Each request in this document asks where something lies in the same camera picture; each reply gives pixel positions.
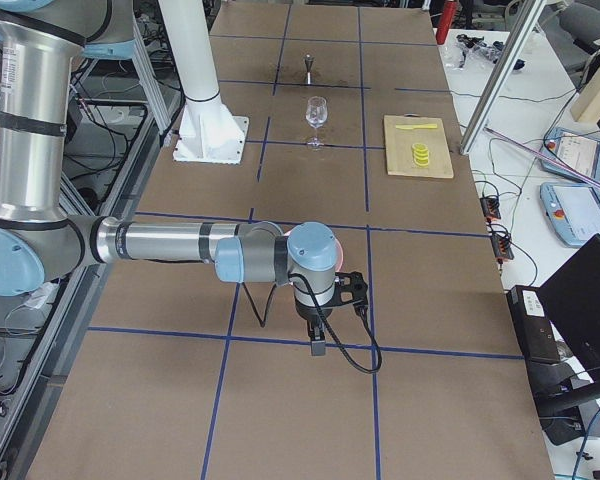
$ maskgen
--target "metal pole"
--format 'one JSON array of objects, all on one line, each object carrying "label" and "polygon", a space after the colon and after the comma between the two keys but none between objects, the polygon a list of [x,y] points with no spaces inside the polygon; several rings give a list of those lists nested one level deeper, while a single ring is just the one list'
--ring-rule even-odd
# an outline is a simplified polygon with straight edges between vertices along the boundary
[{"label": "metal pole", "polygon": [[480,97],[478,106],[469,121],[469,126],[467,127],[464,137],[462,137],[460,151],[463,155],[469,153],[473,146],[473,142],[475,142],[476,137],[487,123],[489,112],[498,98],[500,90],[511,74],[513,66],[518,59],[518,55],[520,55],[527,38],[533,31],[533,27],[538,21],[544,5],[545,0],[526,0],[522,4],[520,16],[513,26],[513,30],[511,30],[511,35],[509,35],[509,39],[502,52],[502,57],[500,57],[500,60],[496,63],[496,66],[489,77],[489,81],[487,82],[487,86],[484,88],[484,92]]}]

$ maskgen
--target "electronic component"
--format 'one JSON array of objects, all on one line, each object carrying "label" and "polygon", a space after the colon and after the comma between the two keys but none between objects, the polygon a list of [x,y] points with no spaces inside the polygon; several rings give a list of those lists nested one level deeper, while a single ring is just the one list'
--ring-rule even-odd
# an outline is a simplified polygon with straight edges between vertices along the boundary
[{"label": "electronic component", "polygon": [[569,247],[600,234],[600,192],[585,184],[543,183],[540,199],[560,239]]},{"label": "electronic component", "polygon": [[[556,127],[549,132],[540,150],[544,155],[557,157],[579,173],[600,180],[600,139]],[[564,169],[541,159],[548,172],[577,180]]]},{"label": "electronic component", "polygon": [[535,287],[514,286],[507,292],[511,319],[524,358],[554,364],[560,361],[551,323],[544,313]]},{"label": "electronic component", "polygon": [[480,206],[482,214],[487,222],[491,223],[495,220],[500,220],[500,200],[496,195],[483,196],[480,198]]},{"label": "electronic component", "polygon": [[513,251],[511,250],[511,234],[491,230],[491,248],[498,263],[513,260]]}]

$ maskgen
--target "silver cylinder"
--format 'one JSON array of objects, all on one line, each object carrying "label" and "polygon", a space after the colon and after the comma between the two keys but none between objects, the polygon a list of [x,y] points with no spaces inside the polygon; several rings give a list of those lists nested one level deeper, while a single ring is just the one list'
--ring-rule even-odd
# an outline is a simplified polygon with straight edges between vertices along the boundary
[{"label": "silver cylinder", "polygon": [[[235,236],[237,226],[235,223],[129,223],[108,218],[98,229],[96,245],[98,255],[107,263],[121,258],[212,261],[218,241]],[[209,228],[208,235],[201,235],[202,229]]]},{"label": "silver cylinder", "polygon": [[[333,298],[336,278],[335,267],[324,272],[316,272],[302,268],[299,265],[294,265],[291,269],[291,274],[294,273],[299,273],[307,279],[316,296],[318,305],[322,306]],[[299,278],[292,278],[291,281],[294,286],[293,294],[296,300],[308,307],[315,307],[313,299],[311,298],[311,295],[309,295],[309,291],[304,282]]]},{"label": "silver cylinder", "polygon": [[[82,47],[0,20],[4,37],[1,110],[64,125],[71,58]],[[61,136],[0,128],[0,220],[55,223],[62,173]]]}]

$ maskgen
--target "computer equipment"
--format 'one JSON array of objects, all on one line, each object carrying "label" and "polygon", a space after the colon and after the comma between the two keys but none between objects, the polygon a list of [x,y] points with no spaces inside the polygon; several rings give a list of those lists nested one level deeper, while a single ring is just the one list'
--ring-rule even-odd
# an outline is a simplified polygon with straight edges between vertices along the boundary
[{"label": "computer equipment", "polygon": [[572,431],[569,425],[564,428],[563,421],[546,428],[551,441],[560,444],[583,433],[582,425],[595,413],[595,400],[600,398],[600,235],[594,235],[536,293],[546,315],[593,379],[582,385],[564,363],[527,363],[539,416],[574,419]]}]

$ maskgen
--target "white table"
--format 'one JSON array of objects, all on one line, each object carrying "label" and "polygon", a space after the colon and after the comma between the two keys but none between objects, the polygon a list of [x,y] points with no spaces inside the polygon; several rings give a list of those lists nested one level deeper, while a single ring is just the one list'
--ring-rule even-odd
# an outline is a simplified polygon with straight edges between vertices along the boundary
[{"label": "white table", "polygon": [[[461,125],[467,125],[478,103],[478,98],[462,94],[479,96],[491,74],[492,66],[486,61],[469,58],[464,68],[456,67],[460,58],[456,36],[460,33],[466,33],[469,36],[484,36],[485,42],[488,44],[496,40],[506,41],[508,33],[451,30],[446,44],[440,47],[458,119]],[[521,58],[526,61],[526,65],[522,70],[514,72],[509,77],[501,93],[502,96],[539,100],[573,91],[573,84],[567,73],[562,68],[549,42],[542,35],[532,34]],[[541,103],[499,98],[489,115],[488,125],[519,142],[535,139],[536,141],[529,145],[538,148],[545,132],[571,96],[572,93],[568,93],[561,98]],[[569,108],[565,110],[557,126],[583,133],[598,130],[598,126],[595,124],[577,123],[571,116]],[[542,183],[565,181],[565,179],[544,171],[537,162],[534,162],[532,155],[502,141],[496,140],[491,143],[492,164],[489,155],[491,138],[493,137],[486,132],[480,133],[470,152],[474,177],[476,180],[493,183],[501,194],[504,192],[517,193],[518,191],[507,180],[522,186],[522,194],[517,208],[514,195],[503,195],[500,198],[502,220],[499,223],[512,231],[513,242],[535,260],[538,274],[534,285],[538,286],[576,251],[566,247],[556,236],[546,218],[539,195]],[[478,193],[482,193],[483,187],[485,194],[495,193],[490,185],[477,183],[476,187]],[[528,285],[534,277],[535,268],[532,262],[518,249],[514,249],[514,255],[515,259],[506,262],[503,266],[502,285],[505,289],[516,284]],[[577,365],[577,361],[575,359],[572,361],[574,370],[580,371],[581,367]],[[554,472],[568,474],[570,477],[576,459],[575,452],[580,448],[581,439],[559,447],[552,445],[548,439],[546,444]],[[581,462],[578,475],[593,478],[592,470],[600,470],[600,440],[590,439],[585,451],[594,458]]]}]

